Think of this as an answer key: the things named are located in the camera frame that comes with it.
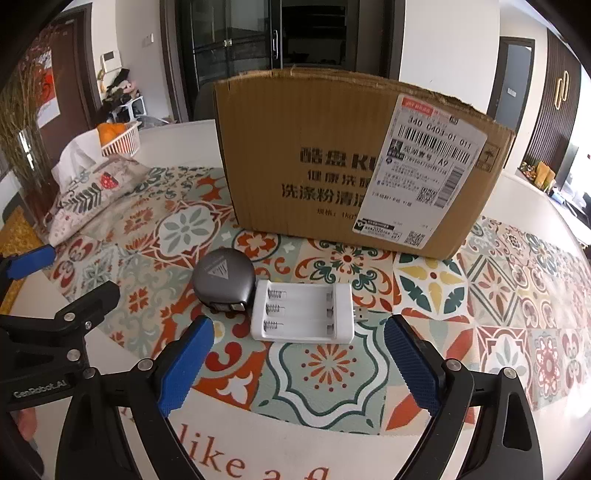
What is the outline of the person left hand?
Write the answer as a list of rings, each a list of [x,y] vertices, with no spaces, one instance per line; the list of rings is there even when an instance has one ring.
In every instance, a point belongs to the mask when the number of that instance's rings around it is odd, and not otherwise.
[[[23,439],[35,446],[35,434],[38,429],[37,412],[35,408],[27,408],[11,413]]]

